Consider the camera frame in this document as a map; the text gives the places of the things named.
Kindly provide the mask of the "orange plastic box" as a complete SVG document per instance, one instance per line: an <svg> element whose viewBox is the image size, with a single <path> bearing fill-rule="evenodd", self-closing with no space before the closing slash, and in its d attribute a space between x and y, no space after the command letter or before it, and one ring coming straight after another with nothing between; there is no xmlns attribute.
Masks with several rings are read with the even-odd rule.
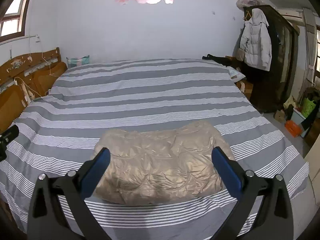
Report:
<svg viewBox="0 0 320 240"><path fill-rule="evenodd" d="M287 120L285 128L294 138L300 136L303 132L302 129L292 120Z"/></svg>

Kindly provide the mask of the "grey hanging puffer coat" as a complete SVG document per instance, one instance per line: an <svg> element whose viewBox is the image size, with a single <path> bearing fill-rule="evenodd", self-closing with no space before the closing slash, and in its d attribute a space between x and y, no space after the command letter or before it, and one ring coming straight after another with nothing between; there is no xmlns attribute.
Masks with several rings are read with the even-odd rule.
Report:
<svg viewBox="0 0 320 240"><path fill-rule="evenodd" d="M262 10L252 9L252 16L245 21L240 39L244 63L249 67L269 72L272 61L272 44L268 34L269 23Z"/></svg>

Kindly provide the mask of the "pink bag atop wardrobe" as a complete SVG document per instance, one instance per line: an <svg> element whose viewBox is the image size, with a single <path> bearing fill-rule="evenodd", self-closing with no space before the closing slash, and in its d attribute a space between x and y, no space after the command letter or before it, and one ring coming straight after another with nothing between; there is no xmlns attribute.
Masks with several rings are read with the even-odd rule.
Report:
<svg viewBox="0 0 320 240"><path fill-rule="evenodd" d="M244 8L263 5L264 2L262 0L237 0L236 6L240 10L244 10Z"/></svg>

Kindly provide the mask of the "black garment on bed edge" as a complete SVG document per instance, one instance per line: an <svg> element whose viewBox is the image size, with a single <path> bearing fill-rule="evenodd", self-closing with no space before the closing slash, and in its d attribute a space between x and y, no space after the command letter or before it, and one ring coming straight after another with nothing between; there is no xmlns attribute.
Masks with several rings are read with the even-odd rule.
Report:
<svg viewBox="0 0 320 240"><path fill-rule="evenodd" d="M235 57L231 56L225 56L225 57L218 57L218 56L213 56L211 54L207 54L207 56L202 57L203 60L212 60L218 64L221 64L223 66L230 66L233 68L240 67L242 64L242 61L238 61Z"/></svg>

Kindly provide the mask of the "window with brown frame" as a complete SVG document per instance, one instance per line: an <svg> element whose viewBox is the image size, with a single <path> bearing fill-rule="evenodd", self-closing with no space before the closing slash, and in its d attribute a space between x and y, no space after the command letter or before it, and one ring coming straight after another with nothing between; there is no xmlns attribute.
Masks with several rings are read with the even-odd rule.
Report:
<svg viewBox="0 0 320 240"><path fill-rule="evenodd" d="M1 19L1 42L25 35L30 0L13 0Z"/></svg>

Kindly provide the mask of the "beige puffer jacket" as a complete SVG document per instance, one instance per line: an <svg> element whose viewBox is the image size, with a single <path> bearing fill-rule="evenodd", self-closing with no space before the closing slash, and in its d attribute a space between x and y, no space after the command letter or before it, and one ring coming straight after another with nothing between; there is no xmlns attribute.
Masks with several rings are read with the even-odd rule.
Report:
<svg viewBox="0 0 320 240"><path fill-rule="evenodd" d="M164 131L108 130L94 148L94 156L103 148L111 154L94 195L116 204L139 206L216 194L223 183L212 163L215 147L235 159L220 132L204 120Z"/></svg>

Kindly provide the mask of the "light pillow at bed corner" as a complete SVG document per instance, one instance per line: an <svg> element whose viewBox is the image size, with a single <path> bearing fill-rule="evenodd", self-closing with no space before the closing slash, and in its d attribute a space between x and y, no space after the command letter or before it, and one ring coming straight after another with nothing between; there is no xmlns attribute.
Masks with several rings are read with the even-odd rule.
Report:
<svg viewBox="0 0 320 240"><path fill-rule="evenodd" d="M246 77L244 74L242 74L241 72L239 72L238 70L234 69L231 66L227 66L227 69L228 69L230 78L234 83L237 83Z"/></svg>

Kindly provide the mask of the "dark wooden wardrobe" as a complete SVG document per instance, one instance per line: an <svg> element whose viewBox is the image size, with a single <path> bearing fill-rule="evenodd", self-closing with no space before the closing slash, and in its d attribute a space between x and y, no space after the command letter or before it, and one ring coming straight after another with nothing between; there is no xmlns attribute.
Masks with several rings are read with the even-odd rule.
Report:
<svg viewBox="0 0 320 240"><path fill-rule="evenodd" d="M262 10L269 23L272 61L269 72L249 67L245 63L242 70L253 83L250 103L260 113L270 113L282 107L291 94L297 65L299 33L269 5L244 8L245 21L251 18L254 8Z"/></svg>

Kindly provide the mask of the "brown wooden headboard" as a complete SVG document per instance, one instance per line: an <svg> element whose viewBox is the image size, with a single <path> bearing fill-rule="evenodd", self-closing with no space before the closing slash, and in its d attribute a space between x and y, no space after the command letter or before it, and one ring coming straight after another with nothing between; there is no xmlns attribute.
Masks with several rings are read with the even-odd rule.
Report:
<svg viewBox="0 0 320 240"><path fill-rule="evenodd" d="M17 56L1 65L1 132L67 70L60 48Z"/></svg>

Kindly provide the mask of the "green plastic basket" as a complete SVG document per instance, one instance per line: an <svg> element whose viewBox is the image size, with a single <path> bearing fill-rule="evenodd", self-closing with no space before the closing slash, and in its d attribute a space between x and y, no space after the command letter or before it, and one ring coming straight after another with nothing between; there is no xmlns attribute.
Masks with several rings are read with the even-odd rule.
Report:
<svg viewBox="0 0 320 240"><path fill-rule="evenodd" d="M300 112L302 116L307 118L315 108L316 108L315 100L309 100L308 98L304 98L302 101L302 109Z"/></svg>

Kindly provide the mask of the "grey white striped bedsheet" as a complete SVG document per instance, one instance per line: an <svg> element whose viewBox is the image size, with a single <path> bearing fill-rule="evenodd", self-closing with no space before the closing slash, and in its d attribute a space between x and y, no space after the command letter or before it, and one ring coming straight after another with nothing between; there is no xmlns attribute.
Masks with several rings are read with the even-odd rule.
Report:
<svg viewBox="0 0 320 240"><path fill-rule="evenodd" d="M249 103L226 67L167 59L88 64L62 74L15 120L20 132L1 162L1 198L26 231L38 176L77 170L108 129L156 131L198 119L221 133L242 168L281 174L291 197L306 188L308 163Z"/></svg>

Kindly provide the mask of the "teal patterned pillow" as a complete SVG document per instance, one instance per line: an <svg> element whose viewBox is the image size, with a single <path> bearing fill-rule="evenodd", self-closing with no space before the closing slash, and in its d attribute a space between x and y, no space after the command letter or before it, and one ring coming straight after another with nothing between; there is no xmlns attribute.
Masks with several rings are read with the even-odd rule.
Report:
<svg viewBox="0 0 320 240"><path fill-rule="evenodd" d="M73 58L66 58L67 60L67 67L69 68L74 68L78 66L83 66L85 64L89 64L89 55L83 56L80 58L73 57Z"/></svg>

